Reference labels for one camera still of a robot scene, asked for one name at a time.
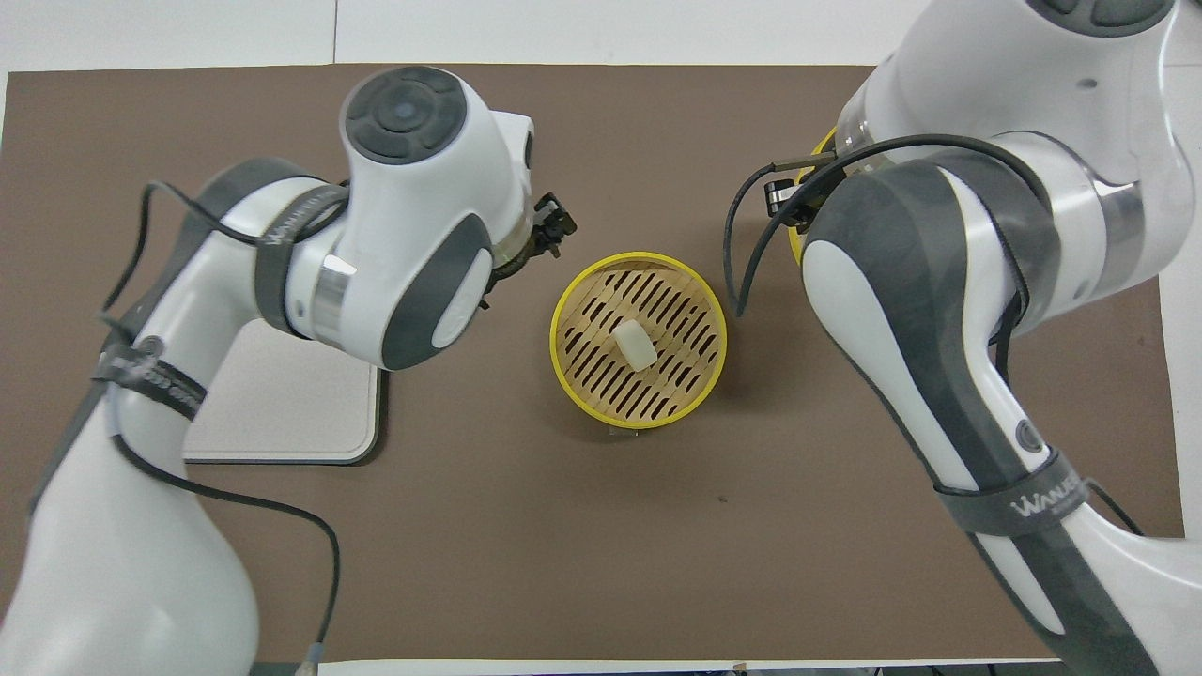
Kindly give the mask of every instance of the yellow rim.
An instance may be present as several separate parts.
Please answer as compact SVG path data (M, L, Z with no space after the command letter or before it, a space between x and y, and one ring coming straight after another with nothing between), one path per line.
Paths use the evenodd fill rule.
M701 285L702 290L706 292L706 298L709 301L709 307L714 309L715 316L718 318L718 321L715 324L718 325L718 339L721 345L721 349L718 350L718 360L714 364L714 372L710 375L709 381L706 383L706 386L702 387L701 393L698 393L697 397L688 405L685 405L680 410L676 411L674 414L662 420L656 420L651 422L631 422L629 420L618 420L615 417L605 415L603 413L600 413L593 407L588 405L588 403L585 403L584 399L582 399L579 395L577 395L576 391L572 390L572 386L567 383L567 375L564 373L564 368L559 363L559 355L555 351L555 348L558 346L559 342L559 338L557 336L557 328L559 328L559 318L563 314L564 306L567 303L567 298L572 295L572 291L575 291L576 287L579 286L582 281L588 279L596 271L611 266L615 262L627 261L627 260L650 260L655 262L667 263L672 267L677 267L684 271ZM579 407L581 410L600 420L601 422L605 422L606 425L612 425L614 427L621 427L625 429L649 429L651 427L662 427L671 422L676 422L677 420L680 420L682 417L692 413L695 408L701 405L701 402L706 401L706 398L709 397L709 392L713 391L714 386L718 384L718 376L721 375L722 366L726 363L726 315L722 314L722 306L721 303L718 302L718 296L714 295L714 290L710 289L709 284L706 283L704 278L697 274L697 272L691 267L673 259L672 256L665 256L664 254L656 254L654 251L626 251L624 254L614 254L612 256L607 256L590 265L589 267L584 268L583 272L577 274L576 279L573 279L572 283L567 285L567 289L559 297L559 302L555 303L555 313L551 318L549 348L551 348L551 364L555 369L555 378L559 379L559 385L560 387L564 389L564 392L567 392L567 396L571 397L573 402L576 402L576 405Z
M835 131L837 131L837 129L832 128L831 131L826 135L826 137L822 138L822 142L814 147L814 154L815 155L817 155L819 153L821 153L822 148L825 148L826 144L829 143L832 138L834 138L834 132ZM797 172L797 180L801 180L802 177L805 176L805 173L809 172L809 171L811 171L811 170L804 168L804 170ZM789 229L789 248L793 250L793 260L797 261L797 265L802 265L802 245L804 243L805 243L805 241L802 239L802 236L798 235L796 230L793 230L792 227L790 227Z

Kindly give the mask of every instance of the brown mat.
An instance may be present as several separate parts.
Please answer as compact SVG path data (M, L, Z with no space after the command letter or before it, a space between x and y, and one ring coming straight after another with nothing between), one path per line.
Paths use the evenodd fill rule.
M14 73L0 158L0 603L25 504L87 387L93 319L151 178L189 192L280 155L345 177L339 103L374 66ZM326 516L344 542L331 659L1047 657L930 492L871 391L809 310L784 237L716 390L638 438L560 390L547 326L567 283L662 251L721 289L721 219L744 177L807 153L861 67L457 66L535 119L535 190L581 231L534 261L446 355L391 378L369 464L194 467ZM763 223L754 191L740 259ZM156 203L142 289L180 212ZM1150 533L1180 535L1155 284L1020 338L1013 383L1041 431ZM308 524L209 504L246 563L260 658L294 659L328 561Z

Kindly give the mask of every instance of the gray strap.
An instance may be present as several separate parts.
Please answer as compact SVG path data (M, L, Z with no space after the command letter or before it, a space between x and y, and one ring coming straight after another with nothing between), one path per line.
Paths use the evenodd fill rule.
M120 344L108 345L105 349L91 379L115 383L171 407L188 420L196 419L201 402L207 395L204 386L189 378L186 373L151 354Z
M1005 488L974 493L936 486L935 492L962 529L1005 538L1052 528L1089 497L1085 482L1055 449L1034 474Z
M267 324L285 333L308 340L288 322L284 307L292 248L315 227L329 223L332 209L346 206L347 190L341 185L319 185L300 194L272 221L270 227L258 238L255 255L255 303Z

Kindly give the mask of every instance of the yellow round basket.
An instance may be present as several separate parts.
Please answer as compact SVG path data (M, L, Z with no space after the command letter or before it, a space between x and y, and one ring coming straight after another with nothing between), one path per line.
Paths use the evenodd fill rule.
M635 320L656 361L630 368L611 336ZM600 260L569 284L551 319L551 363L593 417L627 429L660 427L697 408L726 361L726 318L689 266L649 251Z

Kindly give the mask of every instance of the robotic arm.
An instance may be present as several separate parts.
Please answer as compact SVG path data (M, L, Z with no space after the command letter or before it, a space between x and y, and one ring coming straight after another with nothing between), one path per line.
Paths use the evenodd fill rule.
M877 391L1041 639L1078 674L1196 674L1202 547L1084 504L989 362L1018 331L1156 274L1192 217L1160 58L1171 1L935 0L839 119L840 155L938 131L987 140L1046 196L964 150L893 150L844 180L803 256L823 326Z
M405 368L575 230L553 196L530 203L530 119L451 73L364 81L341 135L349 194L284 160L227 170L118 322L35 499L0 674L245 675L258 628L242 563L192 493L114 445L182 478L184 433L246 322Z

